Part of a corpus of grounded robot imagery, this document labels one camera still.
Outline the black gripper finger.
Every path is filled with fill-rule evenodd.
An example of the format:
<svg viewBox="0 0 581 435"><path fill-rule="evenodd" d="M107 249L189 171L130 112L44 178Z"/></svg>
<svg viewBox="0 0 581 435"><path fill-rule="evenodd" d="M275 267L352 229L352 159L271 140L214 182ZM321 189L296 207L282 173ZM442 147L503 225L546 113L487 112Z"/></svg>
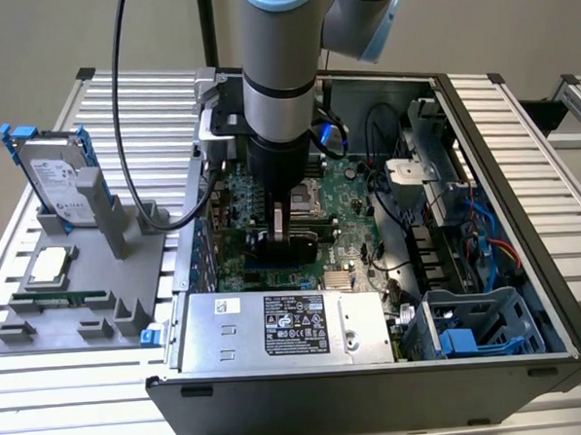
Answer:
<svg viewBox="0 0 581 435"><path fill-rule="evenodd" d="M267 245L274 250L290 243L290 191L266 192Z"/></svg>

